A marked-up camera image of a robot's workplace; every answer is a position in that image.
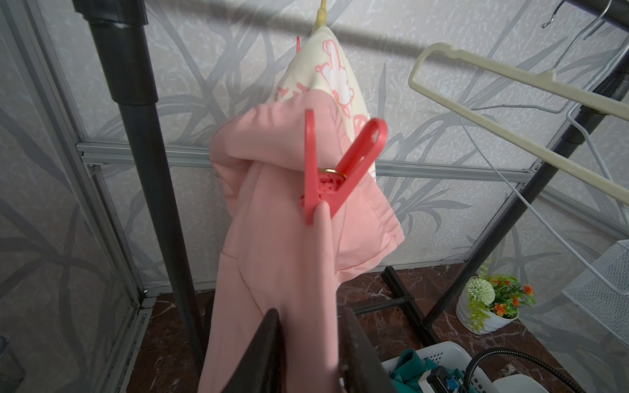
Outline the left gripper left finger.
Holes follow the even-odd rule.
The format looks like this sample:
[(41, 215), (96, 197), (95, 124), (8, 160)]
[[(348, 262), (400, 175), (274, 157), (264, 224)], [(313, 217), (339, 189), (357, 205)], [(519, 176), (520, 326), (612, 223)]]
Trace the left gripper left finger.
[(223, 393), (280, 393), (285, 371), (285, 342), (277, 309), (270, 309)]

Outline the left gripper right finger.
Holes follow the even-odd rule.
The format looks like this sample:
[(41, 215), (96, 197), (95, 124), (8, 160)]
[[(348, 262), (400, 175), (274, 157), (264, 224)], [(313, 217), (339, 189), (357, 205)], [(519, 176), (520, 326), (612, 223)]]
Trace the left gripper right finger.
[(396, 392), (354, 311), (346, 306), (338, 311), (339, 373), (345, 392)]

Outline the teal green jacket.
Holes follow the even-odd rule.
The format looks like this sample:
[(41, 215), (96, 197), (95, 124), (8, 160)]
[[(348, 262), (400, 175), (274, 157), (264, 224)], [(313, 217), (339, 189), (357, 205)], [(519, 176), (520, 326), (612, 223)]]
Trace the teal green jacket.
[[(420, 358), (416, 351), (409, 349), (402, 353), (396, 367), (389, 373), (389, 378), (398, 392), (423, 392), (420, 386), (422, 376), (439, 366), (442, 365), (438, 365), (429, 358)], [(463, 381), (463, 373), (458, 368), (446, 369), (451, 376), (456, 376)], [(471, 392), (478, 392), (478, 390), (472, 386)]]

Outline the pink jacket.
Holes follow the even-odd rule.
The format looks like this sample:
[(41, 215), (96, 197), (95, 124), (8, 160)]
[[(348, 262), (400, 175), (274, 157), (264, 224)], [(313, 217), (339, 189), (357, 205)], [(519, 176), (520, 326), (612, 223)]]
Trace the pink jacket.
[(211, 163), (232, 223), (219, 258), (211, 332), (198, 386), (220, 392), (266, 312), (285, 340), (283, 390), (338, 392), (337, 289), (404, 242), (374, 170), (331, 215), (306, 224), (305, 114), (314, 112), (317, 160), (334, 168), (369, 120), (349, 60), (334, 33), (317, 29), (266, 103), (219, 129)]

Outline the white hanger of rainbow jacket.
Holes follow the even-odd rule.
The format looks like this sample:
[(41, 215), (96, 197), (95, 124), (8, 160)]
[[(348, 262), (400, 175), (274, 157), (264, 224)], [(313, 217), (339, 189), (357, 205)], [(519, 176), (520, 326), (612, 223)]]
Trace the white hanger of rainbow jacket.
[[(612, 56), (612, 58), (606, 63), (606, 65), (600, 70), (599, 75), (596, 75), (591, 80), (589, 85), (586, 85), (586, 92), (593, 83), (599, 80), (602, 75), (606, 76), (602, 82), (595, 88), (594, 93), (599, 93), (604, 96), (604, 98), (612, 98), (616, 101), (622, 101), (621, 93), (626, 93), (625, 85), (628, 84), (628, 77), (622, 76), (621, 74), (626, 73), (625, 70), (628, 67), (628, 38), (623, 43), (622, 47), (617, 51), (616, 54)], [(574, 138), (577, 138), (577, 134), (581, 134), (581, 139), (584, 139), (590, 145), (591, 143), (590, 131), (581, 126), (577, 121), (573, 121), (573, 118), (570, 116), (574, 108), (569, 109), (566, 112), (566, 120), (571, 124), (568, 129), (566, 129), (563, 134), (561, 134), (560, 139), (558, 139), (551, 150), (553, 153), (557, 153), (559, 158), (566, 159), (568, 164), (574, 164), (568, 158), (576, 151), (578, 143), (573, 143)], [(604, 115), (602, 115), (601, 111), (596, 111), (594, 109), (584, 109), (583, 112), (585, 117), (584, 121), (588, 122), (594, 118), (599, 117), (598, 123), (595, 124), (591, 131), (600, 124)], [(595, 148), (591, 146), (591, 150), (593, 153), (595, 152)], [(542, 223), (542, 225), (549, 230), (551, 235), (555, 237), (573, 256), (575, 256), (585, 267), (589, 270), (596, 278), (598, 278), (604, 285), (606, 285), (609, 289), (617, 293), (621, 296), (628, 295), (628, 289), (622, 290), (621, 288), (617, 288), (614, 286), (605, 276), (603, 276), (598, 270), (596, 270), (589, 262), (587, 262), (568, 242), (563, 239), (559, 233), (557, 233), (544, 219), (543, 217), (532, 207), (531, 203), (535, 201), (535, 199), (541, 194), (546, 185), (550, 183), (550, 180), (556, 175), (558, 171), (563, 171), (573, 176), (574, 178), (578, 178), (577, 175), (583, 175), (586, 169), (581, 168), (581, 170), (577, 171), (577, 174), (570, 172), (569, 170), (558, 169), (556, 165), (550, 164), (547, 159), (541, 159), (544, 162), (540, 166), (540, 169), (532, 176), (532, 178), (527, 182), (527, 185), (522, 188), (520, 191), (516, 188), (513, 188), (508, 180), (493, 166), (491, 162), (484, 156), (484, 153), (479, 150), (479, 153), (483, 157), (483, 159), (488, 163), (490, 168), (498, 175), (512, 190), (512, 195), (509, 197), (508, 201), (506, 201), (503, 208), (503, 211), (499, 211), (498, 214), (490, 225), (487, 226), (486, 230), (481, 235), (480, 239), (478, 239), (473, 247), (473, 250), (469, 252), (468, 256), (465, 257), (465, 266), (457, 275), (455, 280), (452, 282), (450, 287), (447, 290), (447, 295), (450, 296), (455, 294), (457, 291), (460, 291), (468, 282), (468, 280), (475, 274), (475, 272), (480, 268), (483, 264), (484, 260), (489, 256), (489, 254), (494, 250), (497, 244), (504, 238), (504, 236), (509, 232), (512, 227), (517, 223), (517, 221), (524, 214), (524, 208), (529, 209), (534, 216)]]

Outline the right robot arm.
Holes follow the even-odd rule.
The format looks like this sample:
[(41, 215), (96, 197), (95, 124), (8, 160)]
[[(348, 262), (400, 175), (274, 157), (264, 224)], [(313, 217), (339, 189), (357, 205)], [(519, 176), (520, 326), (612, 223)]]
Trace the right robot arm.
[(566, 373), (555, 366), (525, 351), (506, 346), (494, 346), (474, 354), (463, 371), (463, 392), (471, 392), (476, 371), (489, 360), (502, 359), (505, 366), (499, 366), (494, 372), (497, 378), (524, 375), (530, 377), (529, 370), (541, 371), (543, 375), (559, 383), (567, 392), (585, 392), (586, 390)]

